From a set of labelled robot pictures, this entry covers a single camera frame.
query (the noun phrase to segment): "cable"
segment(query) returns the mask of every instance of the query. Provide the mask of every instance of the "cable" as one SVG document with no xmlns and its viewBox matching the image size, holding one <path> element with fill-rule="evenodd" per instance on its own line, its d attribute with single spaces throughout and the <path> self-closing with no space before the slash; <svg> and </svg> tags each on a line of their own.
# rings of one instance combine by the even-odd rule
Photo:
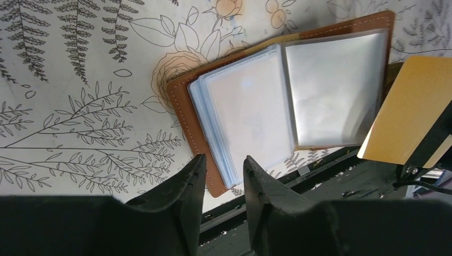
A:
<svg viewBox="0 0 452 256">
<path fill-rule="evenodd" d="M 421 187 L 425 187 L 425 188 L 431 189 L 431 190 L 439 192 L 439 193 L 452 195 L 452 190 L 447 189 L 447 188 L 440 188 L 440 187 L 431 185 L 424 181 L 417 181 L 417 180 L 397 181 L 392 184 L 394 189 L 397 189 L 397 188 L 400 188 L 403 186 L 410 186 L 410 185 L 421 186 Z"/>
</svg>

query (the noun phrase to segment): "yellow panel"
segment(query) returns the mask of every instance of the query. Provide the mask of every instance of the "yellow panel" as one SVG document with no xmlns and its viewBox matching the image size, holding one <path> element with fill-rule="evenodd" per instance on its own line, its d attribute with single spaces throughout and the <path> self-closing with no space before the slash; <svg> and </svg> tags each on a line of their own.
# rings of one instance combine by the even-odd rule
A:
<svg viewBox="0 0 452 256">
<path fill-rule="evenodd" d="M 408 58 L 358 157 L 405 164 L 451 99 L 452 58 Z"/>
</svg>

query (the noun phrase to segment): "open card holder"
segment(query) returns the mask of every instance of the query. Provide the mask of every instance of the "open card holder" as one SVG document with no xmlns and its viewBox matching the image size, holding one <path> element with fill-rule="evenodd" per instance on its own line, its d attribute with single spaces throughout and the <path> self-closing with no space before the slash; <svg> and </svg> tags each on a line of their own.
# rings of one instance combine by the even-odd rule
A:
<svg viewBox="0 0 452 256">
<path fill-rule="evenodd" d="M 350 33 L 368 31 L 373 29 L 386 29 L 388 35 L 392 34 L 394 13 L 391 11 L 384 11 L 365 17 L 341 22 L 331 26 L 318 28 L 311 31 L 306 31 L 287 36 L 279 36 L 261 44 L 253 46 L 249 49 L 243 50 L 234 55 L 225 57 L 212 64 L 203 66 L 188 74 L 185 74 L 173 81 L 167 86 L 167 94 L 171 100 L 176 115 L 181 123 L 181 127 L 186 134 L 187 141 L 194 154 L 206 154 L 207 157 L 207 187 L 214 197 L 220 196 L 227 191 L 223 179 L 219 173 L 219 169 L 214 161 L 212 152 L 209 148 L 200 121 L 198 119 L 195 107 L 193 105 L 188 85 L 196 81 L 200 75 L 208 73 L 212 70 L 219 69 L 232 62 L 243 59 L 258 51 L 267 48 L 270 45 L 288 43 L 298 41 L 301 39 L 313 39 L 337 35 L 346 35 Z M 386 54 L 384 61 L 387 63 L 389 56 L 391 36 L 387 37 Z"/>
</svg>

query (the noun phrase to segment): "floral pattern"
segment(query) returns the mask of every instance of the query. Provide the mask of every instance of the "floral pattern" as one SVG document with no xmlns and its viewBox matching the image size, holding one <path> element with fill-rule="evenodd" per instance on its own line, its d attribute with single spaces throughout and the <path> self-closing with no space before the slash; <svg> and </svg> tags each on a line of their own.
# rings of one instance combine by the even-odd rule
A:
<svg viewBox="0 0 452 256">
<path fill-rule="evenodd" d="M 127 201 L 192 157 L 167 83 L 301 28 L 390 9 L 391 61 L 452 56 L 447 0 L 3 0 L 0 195 Z M 297 151 L 278 178 L 336 149 Z M 244 192 L 208 192 L 204 211 Z"/>
</svg>

